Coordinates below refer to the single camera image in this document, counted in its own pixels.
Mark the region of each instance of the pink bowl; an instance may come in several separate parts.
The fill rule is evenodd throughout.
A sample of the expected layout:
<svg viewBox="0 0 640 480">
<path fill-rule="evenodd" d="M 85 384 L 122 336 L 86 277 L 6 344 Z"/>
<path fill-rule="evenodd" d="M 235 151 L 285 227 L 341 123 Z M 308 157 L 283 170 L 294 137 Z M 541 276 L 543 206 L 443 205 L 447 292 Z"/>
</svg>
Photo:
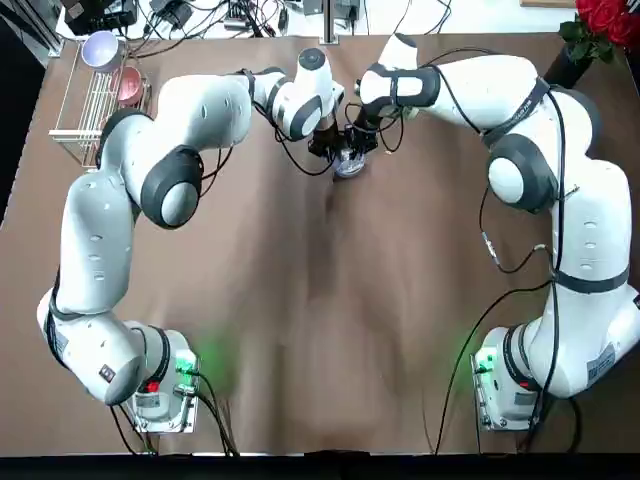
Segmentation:
<svg viewBox="0 0 640 480">
<path fill-rule="evenodd" d="M 142 98 L 142 92 L 142 75 L 136 68 L 125 66 L 122 69 L 118 102 L 125 107 L 135 105 Z"/>
</svg>

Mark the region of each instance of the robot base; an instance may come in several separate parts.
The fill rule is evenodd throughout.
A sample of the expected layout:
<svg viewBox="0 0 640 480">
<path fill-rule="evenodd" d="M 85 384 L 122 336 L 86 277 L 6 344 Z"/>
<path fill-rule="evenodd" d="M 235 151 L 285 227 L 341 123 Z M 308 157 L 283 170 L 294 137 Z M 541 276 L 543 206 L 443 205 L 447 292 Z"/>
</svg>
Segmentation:
<svg viewBox="0 0 640 480">
<path fill-rule="evenodd" d="M 488 349 L 483 348 L 470 355 L 471 377 L 480 426 L 490 431 L 528 430 L 533 405 L 531 405 L 529 414 L 524 416 L 524 420 L 507 419 L 501 416 L 498 405 L 498 390 L 496 389 L 496 385 L 498 385 L 496 371 L 489 370 L 485 373 L 477 373 L 481 370 L 481 361 L 486 361 L 486 350 Z"/>
<path fill-rule="evenodd" d="M 195 429 L 198 398 L 180 392 L 195 392 L 197 377 L 180 371 L 198 371 L 199 361 L 184 336 L 165 330 L 170 345 L 167 372 L 151 393 L 135 393 L 126 402 L 138 432 L 192 433 Z"/>
</svg>

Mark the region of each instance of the white bowl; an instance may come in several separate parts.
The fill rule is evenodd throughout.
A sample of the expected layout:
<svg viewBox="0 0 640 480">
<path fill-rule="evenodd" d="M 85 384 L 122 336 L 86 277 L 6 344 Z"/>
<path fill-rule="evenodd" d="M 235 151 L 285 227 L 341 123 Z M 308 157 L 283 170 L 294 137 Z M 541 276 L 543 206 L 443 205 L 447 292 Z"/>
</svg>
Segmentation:
<svg viewBox="0 0 640 480">
<path fill-rule="evenodd" d="M 106 30 L 93 33 L 82 45 L 84 63 L 101 73 L 117 70 L 122 62 L 122 53 L 122 44 Z"/>
</svg>

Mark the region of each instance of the brown table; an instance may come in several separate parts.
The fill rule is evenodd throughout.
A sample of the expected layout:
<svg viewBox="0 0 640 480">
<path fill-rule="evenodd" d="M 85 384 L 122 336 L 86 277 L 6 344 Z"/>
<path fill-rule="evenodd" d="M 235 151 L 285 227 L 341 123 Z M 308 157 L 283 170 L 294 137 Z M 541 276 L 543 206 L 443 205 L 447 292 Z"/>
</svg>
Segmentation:
<svg viewBox="0 0 640 480">
<path fill-rule="evenodd" d="M 353 84 L 386 38 L 342 38 L 327 49 L 335 79 Z M 420 60 L 463 45 L 530 58 L 544 71 L 560 48 L 554 35 L 419 37 Z M 152 82 L 191 73 L 225 73 L 278 65 L 295 71 L 298 52 L 316 40 L 190 41 L 144 61 Z M 72 52 L 52 61 L 0 232 L 0 455 L 124 451 L 109 411 L 49 354 L 35 309 L 59 259 L 67 189 L 82 170 L 47 137 L 54 125 Z M 638 205 L 640 102 L 622 60 L 595 64 L 579 84 L 604 117 L 596 156 L 619 163 Z M 389 141 L 395 139 L 389 132 Z M 319 167 L 305 142 L 292 147 Z M 215 153 L 205 155 L 207 170 Z M 400 151 L 381 149 L 361 177 L 333 184 L 301 175 L 259 116 L 249 137 L 196 216 L 163 231 L 146 219 L 136 228 L 131 287 L 121 319 L 174 327 L 205 354 L 205 369 L 231 398 L 244 451 L 322 448 L 425 452 L 425 418 L 435 442 L 453 361 L 471 325 L 502 292 L 537 284 L 545 262 L 522 274 L 498 273 L 480 239 L 477 215 L 487 152 L 463 128 L 421 116 L 406 126 Z M 514 264 L 549 235 L 548 215 L 508 209 L 491 198 L 486 227 L 505 263 Z M 640 258 L 638 241 L 633 260 Z M 638 285 L 639 272 L 632 270 Z M 500 305 L 474 342 L 495 325 L 538 316 L 545 292 Z M 223 352 L 224 369 L 208 354 Z M 640 388 L 633 352 L 578 397 L 584 451 L 638 451 Z M 454 385 L 443 451 L 475 450 L 469 368 Z M 219 451 L 202 409 L 197 433 L 163 437 L 161 452 Z M 539 448 L 568 446 L 572 417 L 559 403 Z M 512 451 L 511 434 L 483 434 L 485 451 Z"/>
</svg>

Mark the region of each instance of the warning sticker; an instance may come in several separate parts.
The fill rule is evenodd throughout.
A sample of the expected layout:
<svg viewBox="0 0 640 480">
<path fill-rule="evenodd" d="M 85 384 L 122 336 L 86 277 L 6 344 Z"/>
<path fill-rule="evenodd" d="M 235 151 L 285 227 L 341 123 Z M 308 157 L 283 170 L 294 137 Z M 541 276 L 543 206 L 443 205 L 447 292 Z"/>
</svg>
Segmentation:
<svg viewBox="0 0 640 480">
<path fill-rule="evenodd" d="M 149 395 L 136 395 L 136 406 L 138 408 L 156 408 L 160 406 L 160 395 L 152 393 Z"/>
<path fill-rule="evenodd" d="M 113 377 L 116 376 L 116 372 L 114 372 L 106 363 L 102 366 L 98 374 L 104 378 L 107 383 L 111 383 Z"/>
<path fill-rule="evenodd" d="M 607 348 L 602 351 L 598 358 L 587 362 L 587 388 L 596 383 L 600 379 L 600 377 L 607 373 L 609 369 L 613 367 L 614 363 L 616 363 L 616 351 L 613 348 L 613 344 L 610 343 L 609 345 L 607 345 Z"/>
<path fill-rule="evenodd" d="M 536 402 L 536 393 L 520 393 L 516 392 L 513 403 L 520 406 L 533 405 Z"/>
</svg>

